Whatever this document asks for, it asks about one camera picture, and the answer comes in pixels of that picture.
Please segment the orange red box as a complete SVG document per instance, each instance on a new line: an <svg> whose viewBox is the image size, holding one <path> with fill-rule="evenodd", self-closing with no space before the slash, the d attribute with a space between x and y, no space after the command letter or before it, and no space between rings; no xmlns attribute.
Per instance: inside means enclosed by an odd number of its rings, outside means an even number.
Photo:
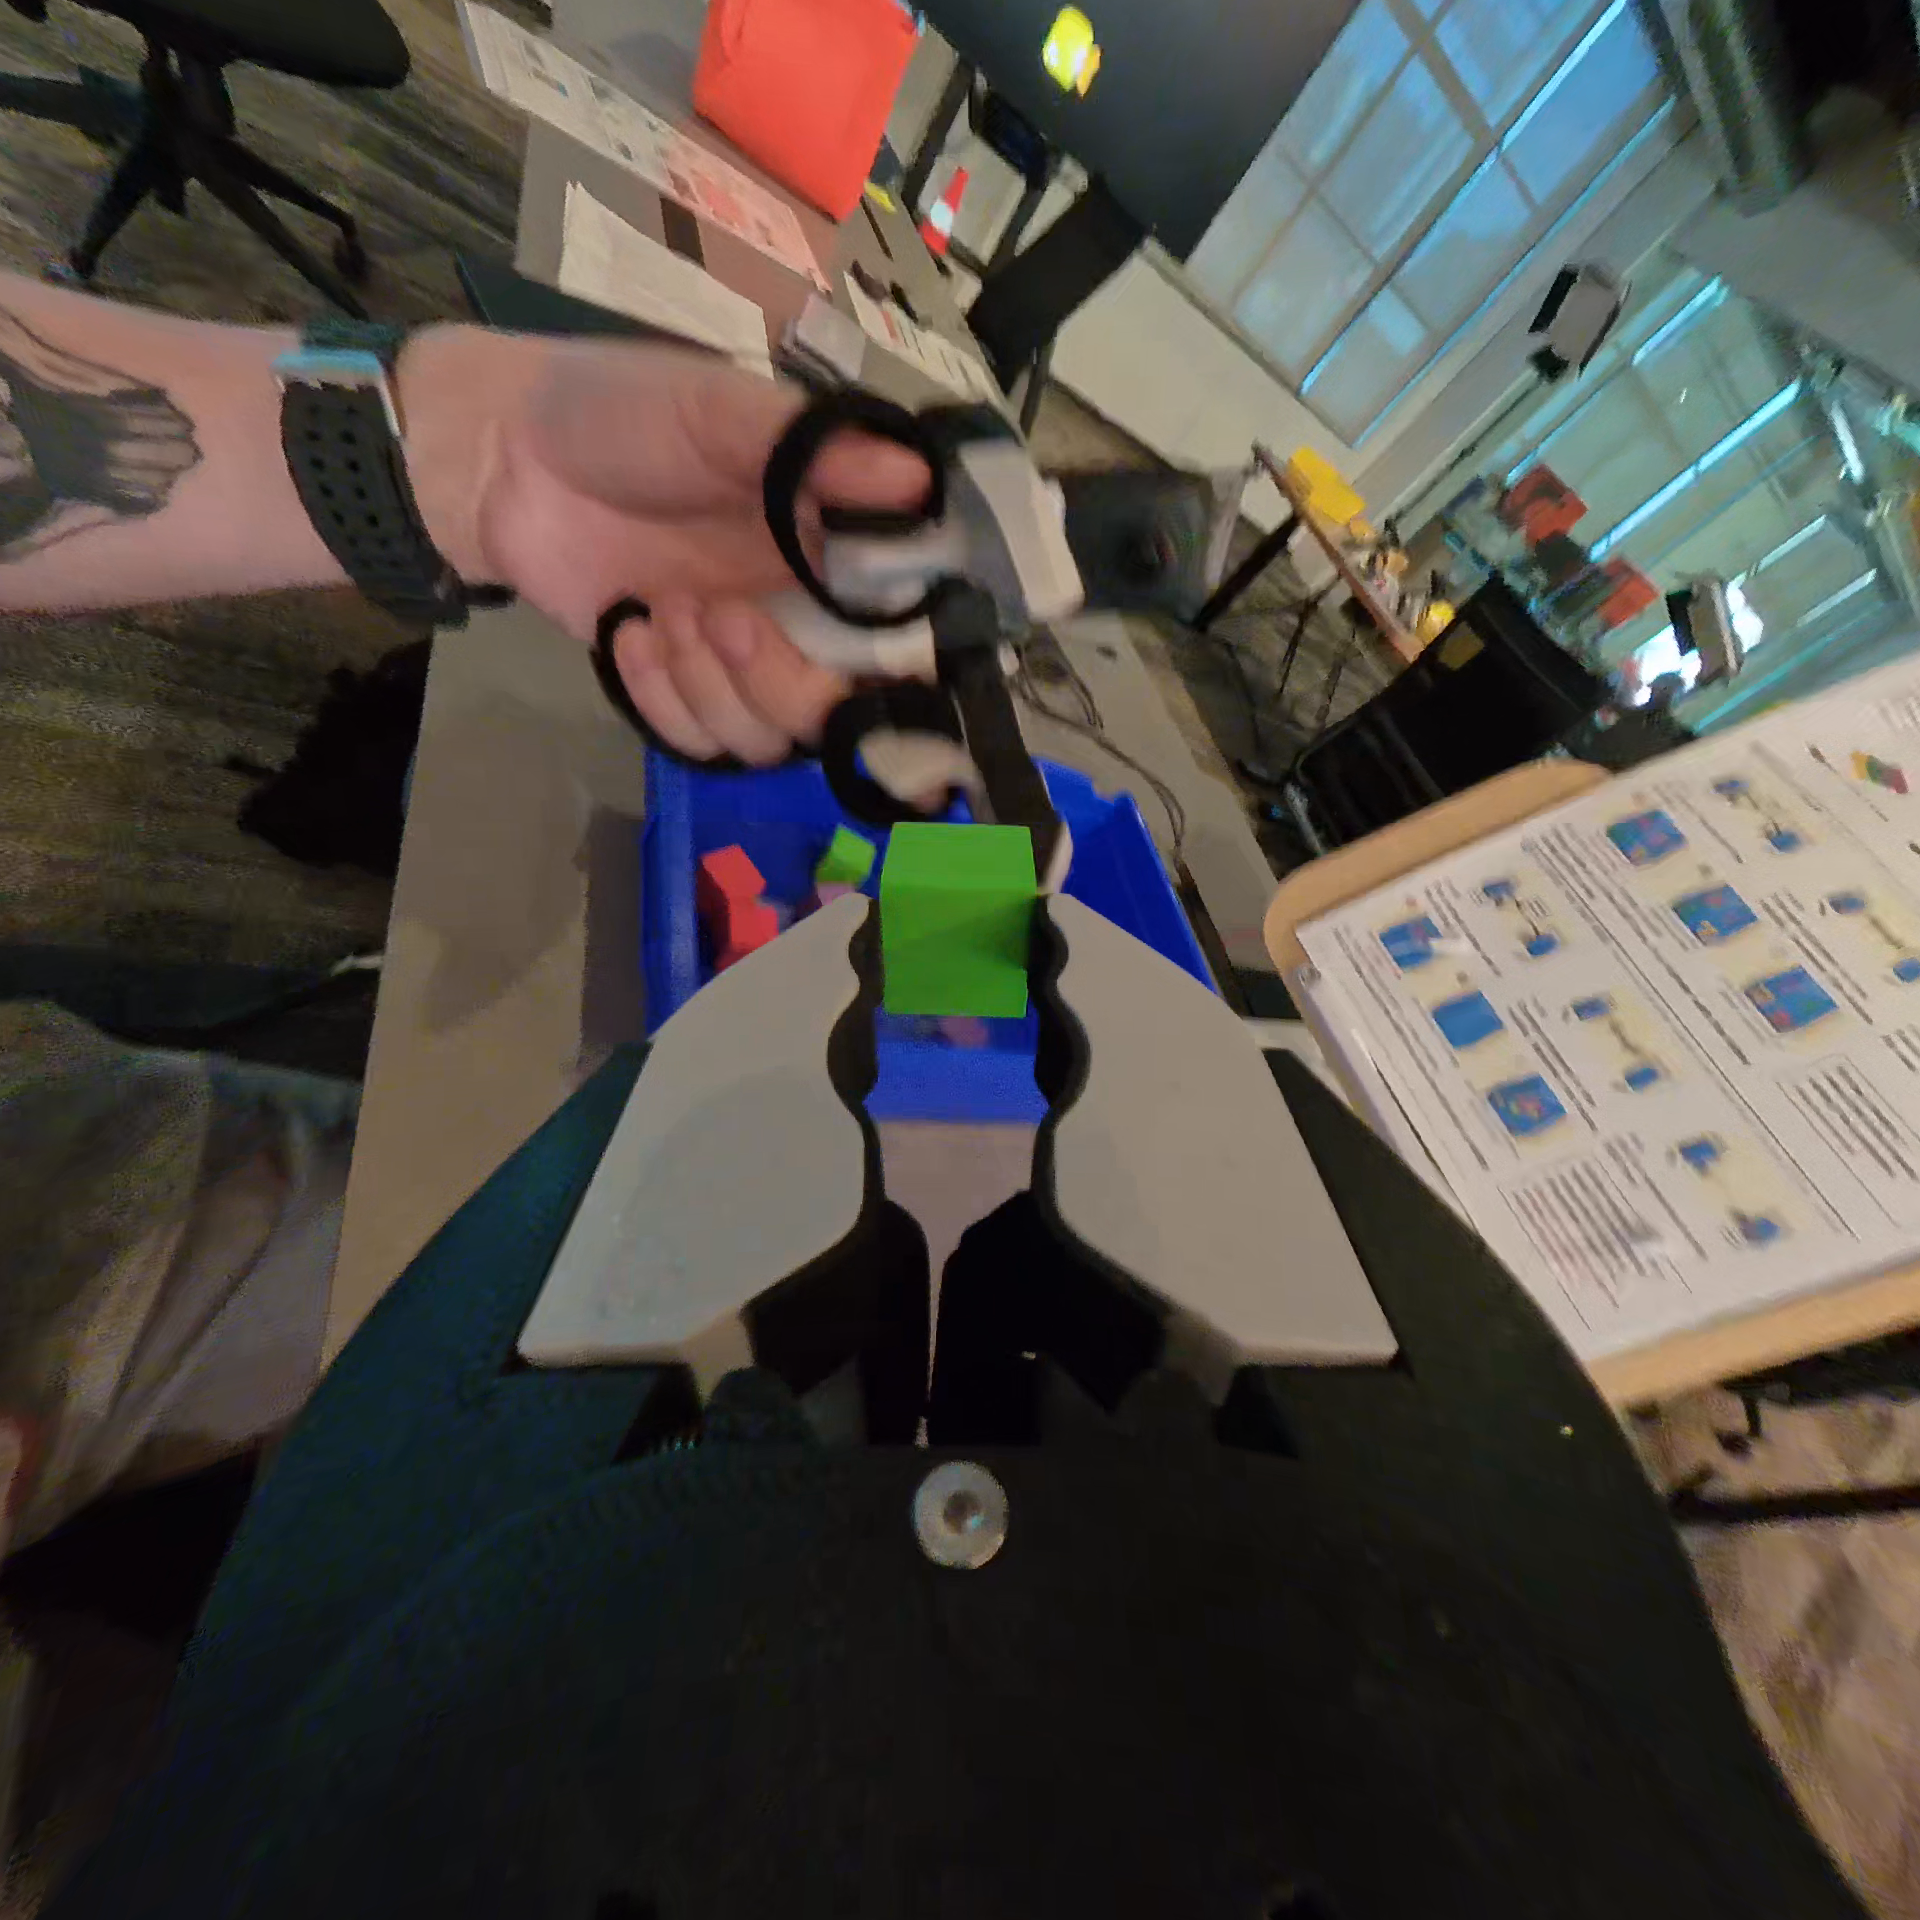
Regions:
<svg viewBox="0 0 1920 1920"><path fill-rule="evenodd" d="M902 0L711 0L695 112L802 208L853 221L911 58Z"/></svg>

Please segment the black office chair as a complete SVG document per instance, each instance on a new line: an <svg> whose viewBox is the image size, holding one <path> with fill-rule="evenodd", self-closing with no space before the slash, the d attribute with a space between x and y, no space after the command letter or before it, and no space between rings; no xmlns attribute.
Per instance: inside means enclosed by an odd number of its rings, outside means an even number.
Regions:
<svg viewBox="0 0 1920 1920"><path fill-rule="evenodd" d="M76 81L0 81L0 112L116 144L116 173L87 214L76 241L51 280L91 286L112 241L142 208L187 214L204 186L248 225L308 293L364 320L369 253L357 221L242 144L232 65L326 89L394 89L414 46L377 0L91 0L142 34L142 81L97 65Z"/></svg>

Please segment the person's left forearm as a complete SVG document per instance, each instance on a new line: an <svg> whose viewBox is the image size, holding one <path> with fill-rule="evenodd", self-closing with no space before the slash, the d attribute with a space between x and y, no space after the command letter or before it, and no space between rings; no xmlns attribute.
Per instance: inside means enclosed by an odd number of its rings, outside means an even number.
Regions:
<svg viewBox="0 0 1920 1920"><path fill-rule="evenodd" d="M284 450L293 331L184 320L8 274L0 607L97 614L348 581Z"/></svg>

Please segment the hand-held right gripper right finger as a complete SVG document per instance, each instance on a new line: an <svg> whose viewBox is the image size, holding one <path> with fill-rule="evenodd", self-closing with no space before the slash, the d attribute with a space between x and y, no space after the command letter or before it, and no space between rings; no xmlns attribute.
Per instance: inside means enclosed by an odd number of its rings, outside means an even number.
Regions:
<svg viewBox="0 0 1920 1920"><path fill-rule="evenodd" d="M1398 1340L1253 1025L1081 899L1045 899L1066 1089L1033 1189L1188 1367L1384 1367Z"/></svg>

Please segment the red cube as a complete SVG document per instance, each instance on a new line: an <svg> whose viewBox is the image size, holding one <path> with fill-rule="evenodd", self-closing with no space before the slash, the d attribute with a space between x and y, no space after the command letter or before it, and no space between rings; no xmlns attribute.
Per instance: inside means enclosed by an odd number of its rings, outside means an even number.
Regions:
<svg viewBox="0 0 1920 1920"><path fill-rule="evenodd" d="M695 865L695 905L711 975L727 975L786 935L786 905L767 893L767 873L743 846L717 846Z"/></svg>

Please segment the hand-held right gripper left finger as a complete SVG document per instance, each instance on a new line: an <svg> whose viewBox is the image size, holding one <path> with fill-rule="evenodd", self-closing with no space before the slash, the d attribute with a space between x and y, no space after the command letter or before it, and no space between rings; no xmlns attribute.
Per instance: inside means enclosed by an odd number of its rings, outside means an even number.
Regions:
<svg viewBox="0 0 1920 1920"><path fill-rule="evenodd" d="M858 1229L866 1151L824 1044L865 924L830 899L656 1025L518 1329L529 1367L745 1367L745 1307Z"/></svg>

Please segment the grey desk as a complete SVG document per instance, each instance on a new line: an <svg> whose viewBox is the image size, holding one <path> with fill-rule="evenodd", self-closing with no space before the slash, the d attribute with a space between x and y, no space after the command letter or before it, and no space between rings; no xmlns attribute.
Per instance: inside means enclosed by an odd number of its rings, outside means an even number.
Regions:
<svg viewBox="0 0 1920 1920"><path fill-rule="evenodd" d="M1185 865L1204 952L1245 1014L1294 1019L1265 952L1277 873L1174 658L1117 614L1058 635L1020 711L1045 761L1131 793ZM529 607L429 643L414 805L319 1359L636 1014L636 734Z"/></svg>

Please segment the person's left hand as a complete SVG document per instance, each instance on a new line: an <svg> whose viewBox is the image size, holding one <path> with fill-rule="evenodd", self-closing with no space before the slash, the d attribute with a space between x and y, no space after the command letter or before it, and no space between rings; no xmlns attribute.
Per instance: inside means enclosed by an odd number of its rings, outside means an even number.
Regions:
<svg viewBox="0 0 1920 1920"><path fill-rule="evenodd" d="M460 581L593 643L686 761L778 763L853 694L774 620L797 587L767 461L802 388L686 344L419 331L404 344L407 482Z"/></svg>

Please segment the black wristwatch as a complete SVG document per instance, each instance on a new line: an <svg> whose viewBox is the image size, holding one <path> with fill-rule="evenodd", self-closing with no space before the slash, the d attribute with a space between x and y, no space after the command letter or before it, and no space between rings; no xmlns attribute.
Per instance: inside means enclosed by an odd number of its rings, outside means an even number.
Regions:
<svg viewBox="0 0 1920 1920"><path fill-rule="evenodd" d="M469 581L429 542L404 417L407 331L364 319L315 319L296 344L273 358L281 450L296 507L348 570L348 581L414 628L469 628L471 607L508 607L518 587Z"/></svg>

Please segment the printed instruction sheet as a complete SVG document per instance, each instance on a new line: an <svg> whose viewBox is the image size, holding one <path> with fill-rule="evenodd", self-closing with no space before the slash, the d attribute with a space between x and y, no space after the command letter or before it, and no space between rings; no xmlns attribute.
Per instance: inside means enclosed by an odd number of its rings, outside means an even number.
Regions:
<svg viewBox="0 0 1920 1920"><path fill-rule="evenodd" d="M1303 963L1579 1359L1911 1263L1911 658L1369 882Z"/></svg>

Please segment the background wooden desk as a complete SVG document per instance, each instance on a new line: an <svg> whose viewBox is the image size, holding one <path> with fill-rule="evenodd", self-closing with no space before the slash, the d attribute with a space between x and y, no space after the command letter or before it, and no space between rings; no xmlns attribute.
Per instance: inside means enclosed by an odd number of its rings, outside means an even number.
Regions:
<svg viewBox="0 0 1920 1920"><path fill-rule="evenodd" d="M916 221L824 221L695 112L707 7L457 7L471 81L529 119L518 274L743 369L1016 416Z"/></svg>

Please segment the blue plastic bin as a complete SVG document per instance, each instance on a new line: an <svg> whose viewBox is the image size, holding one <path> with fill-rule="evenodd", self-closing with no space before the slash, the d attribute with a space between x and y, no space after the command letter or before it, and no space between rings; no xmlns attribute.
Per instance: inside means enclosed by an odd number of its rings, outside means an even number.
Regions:
<svg viewBox="0 0 1920 1920"><path fill-rule="evenodd" d="M1097 796L1093 775L1039 761L1045 793L1068 824L1066 893L1113 917L1142 948L1165 952L1195 984L1214 984L1177 889L1147 839L1136 796ZM701 917L701 865L711 848L745 848L774 905L802 905L830 833L865 833L813 761L778 769L701 769L668 754L646 754L646 824L636 824L636 981L646 1035L711 984L711 948ZM1033 1080L1039 1019L982 1019L981 1044L946 1038L937 1019L876 1014L876 1094L866 1120L911 1124L1039 1124L1045 1094Z"/></svg>

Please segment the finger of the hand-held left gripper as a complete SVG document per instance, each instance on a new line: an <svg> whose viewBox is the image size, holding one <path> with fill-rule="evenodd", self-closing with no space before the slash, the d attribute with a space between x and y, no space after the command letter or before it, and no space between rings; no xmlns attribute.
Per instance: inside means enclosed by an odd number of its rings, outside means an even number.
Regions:
<svg viewBox="0 0 1920 1920"><path fill-rule="evenodd" d="M971 581L937 587L937 689L957 718L971 813L1024 833L1039 899L1051 899L1068 873L1068 824L1016 718L995 601Z"/></svg>

